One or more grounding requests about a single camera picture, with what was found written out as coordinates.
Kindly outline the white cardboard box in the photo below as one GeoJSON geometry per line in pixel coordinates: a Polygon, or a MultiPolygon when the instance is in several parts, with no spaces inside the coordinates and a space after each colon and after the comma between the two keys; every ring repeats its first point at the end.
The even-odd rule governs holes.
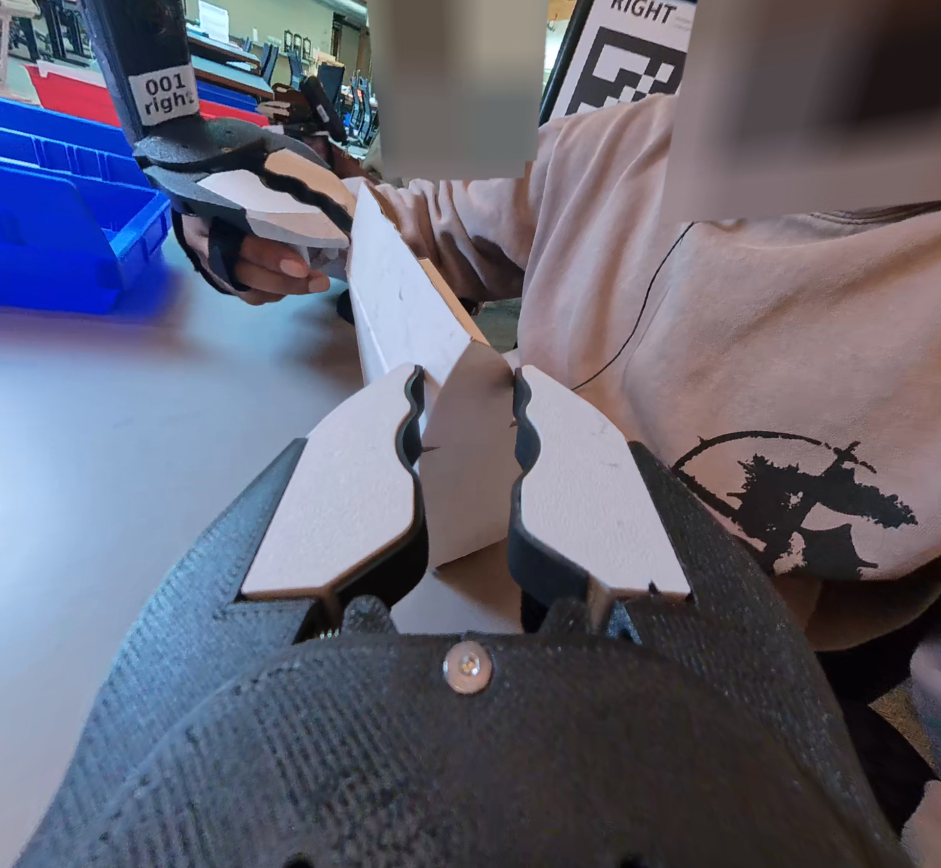
{"type": "Polygon", "coordinates": [[[370,187],[359,190],[347,279],[364,384],[402,365],[424,370],[417,472],[429,570],[394,608],[405,632],[520,631],[507,568],[515,458],[514,373],[370,187]]]}

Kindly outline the person's dark pants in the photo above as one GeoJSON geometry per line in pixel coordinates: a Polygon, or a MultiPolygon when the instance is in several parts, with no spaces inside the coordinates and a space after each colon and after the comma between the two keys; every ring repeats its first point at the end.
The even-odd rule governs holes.
{"type": "Polygon", "coordinates": [[[937,771],[873,704],[901,686],[930,634],[939,633],[939,597],[897,630],[841,650],[817,650],[873,795],[898,838],[937,771]]]}

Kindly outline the printed tag board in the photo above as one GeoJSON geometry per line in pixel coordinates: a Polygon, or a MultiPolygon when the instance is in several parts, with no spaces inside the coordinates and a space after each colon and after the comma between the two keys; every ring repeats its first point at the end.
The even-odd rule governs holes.
{"type": "Polygon", "coordinates": [[[576,0],[558,42],[539,124],[674,95],[697,0],[576,0]]]}

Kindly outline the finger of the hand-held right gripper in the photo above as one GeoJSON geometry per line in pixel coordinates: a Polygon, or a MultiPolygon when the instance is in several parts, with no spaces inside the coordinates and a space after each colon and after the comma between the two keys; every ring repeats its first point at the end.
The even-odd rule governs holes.
{"type": "Polygon", "coordinates": [[[329,168],[295,150],[281,148],[265,157],[261,180],[268,189],[317,209],[334,227],[350,234],[356,198],[329,168]]]}
{"type": "Polygon", "coordinates": [[[259,238],[298,250],[345,250],[349,245],[349,235],[317,209],[268,189],[261,174],[247,170],[198,177],[176,172],[175,199],[202,217],[218,217],[259,238]]]}

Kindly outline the red plastic bin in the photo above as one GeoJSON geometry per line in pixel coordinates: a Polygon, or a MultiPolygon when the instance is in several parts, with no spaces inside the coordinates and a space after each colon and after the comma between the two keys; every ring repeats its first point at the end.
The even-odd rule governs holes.
{"type": "MultiPolygon", "coordinates": [[[[44,109],[121,127],[114,103],[100,74],[50,62],[28,62],[27,74],[44,109]]],[[[200,111],[206,119],[232,118],[268,125],[249,96],[197,80],[200,111]]]]}

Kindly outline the blue plastic bin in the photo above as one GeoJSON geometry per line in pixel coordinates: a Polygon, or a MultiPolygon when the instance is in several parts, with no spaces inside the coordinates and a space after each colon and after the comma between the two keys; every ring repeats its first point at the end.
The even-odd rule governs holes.
{"type": "Polygon", "coordinates": [[[152,314],[170,288],[170,232],[170,204],[120,129],[2,100],[3,307],[152,314]]]}

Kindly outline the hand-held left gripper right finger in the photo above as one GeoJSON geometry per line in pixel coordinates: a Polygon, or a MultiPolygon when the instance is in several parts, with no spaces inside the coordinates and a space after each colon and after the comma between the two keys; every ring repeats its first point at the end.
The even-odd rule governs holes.
{"type": "Polygon", "coordinates": [[[508,566],[545,609],[586,607],[595,628],[617,601],[683,603],[690,582],[621,430],[534,366],[515,372],[508,566]]]}

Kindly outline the person's right forearm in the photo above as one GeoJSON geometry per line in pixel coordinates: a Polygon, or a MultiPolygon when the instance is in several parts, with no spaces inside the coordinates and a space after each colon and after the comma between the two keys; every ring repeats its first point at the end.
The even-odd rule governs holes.
{"type": "Polygon", "coordinates": [[[347,185],[371,192],[406,245],[431,262],[456,297],[522,296],[545,191],[535,165],[518,179],[416,179],[404,189],[366,179],[347,185]]]}

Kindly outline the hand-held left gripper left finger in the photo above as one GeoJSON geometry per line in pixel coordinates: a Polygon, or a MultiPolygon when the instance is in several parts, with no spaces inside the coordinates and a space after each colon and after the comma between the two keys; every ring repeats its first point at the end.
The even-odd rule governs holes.
{"type": "Polygon", "coordinates": [[[361,388],[308,434],[240,595],[308,600],[338,627],[349,603],[387,608],[428,569],[421,454],[424,371],[405,364],[361,388]]]}

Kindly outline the person's right hand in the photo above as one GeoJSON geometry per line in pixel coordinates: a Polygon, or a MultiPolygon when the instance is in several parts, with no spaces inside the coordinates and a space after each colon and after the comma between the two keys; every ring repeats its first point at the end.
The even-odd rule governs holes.
{"type": "Polygon", "coordinates": [[[210,239],[213,223],[199,217],[171,212],[173,232],[194,270],[218,292],[261,306],[292,296],[329,290],[331,281],[310,267],[288,245],[247,234],[223,276],[214,273],[210,239]]]}

